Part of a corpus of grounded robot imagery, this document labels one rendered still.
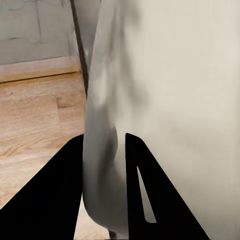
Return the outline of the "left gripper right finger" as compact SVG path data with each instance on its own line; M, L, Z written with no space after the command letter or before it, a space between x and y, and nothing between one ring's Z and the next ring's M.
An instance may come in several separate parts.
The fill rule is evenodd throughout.
M129 240L210 240L146 143L125 134ZM137 167L156 223L145 220Z

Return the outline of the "bowl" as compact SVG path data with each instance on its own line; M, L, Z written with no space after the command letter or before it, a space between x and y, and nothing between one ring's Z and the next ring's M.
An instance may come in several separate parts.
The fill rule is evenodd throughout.
M86 98L82 198L96 224L129 237L129 133L209 240L240 240L240 0L102 0Z

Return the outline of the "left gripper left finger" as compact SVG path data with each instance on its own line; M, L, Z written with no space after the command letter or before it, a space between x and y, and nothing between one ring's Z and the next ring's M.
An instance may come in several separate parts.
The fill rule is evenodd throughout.
M69 140L0 210L0 240L74 240L83 140Z

